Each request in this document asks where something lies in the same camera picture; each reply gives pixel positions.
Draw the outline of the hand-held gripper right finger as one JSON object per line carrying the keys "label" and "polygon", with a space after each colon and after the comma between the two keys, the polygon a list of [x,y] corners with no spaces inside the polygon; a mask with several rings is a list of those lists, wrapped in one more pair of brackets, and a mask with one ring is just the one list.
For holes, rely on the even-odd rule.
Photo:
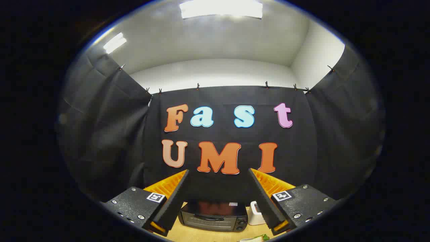
{"label": "hand-held gripper right finger", "polygon": [[338,201],[308,184],[294,186],[253,168],[248,179],[268,228],[278,235],[307,226],[338,205]]}

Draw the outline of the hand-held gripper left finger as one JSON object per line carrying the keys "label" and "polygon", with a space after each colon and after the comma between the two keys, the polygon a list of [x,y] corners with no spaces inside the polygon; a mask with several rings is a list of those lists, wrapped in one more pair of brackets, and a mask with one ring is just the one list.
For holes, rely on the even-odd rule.
{"label": "hand-held gripper left finger", "polygon": [[130,187],[100,204],[132,227],[166,237],[185,201],[188,184],[186,169],[144,189]]}

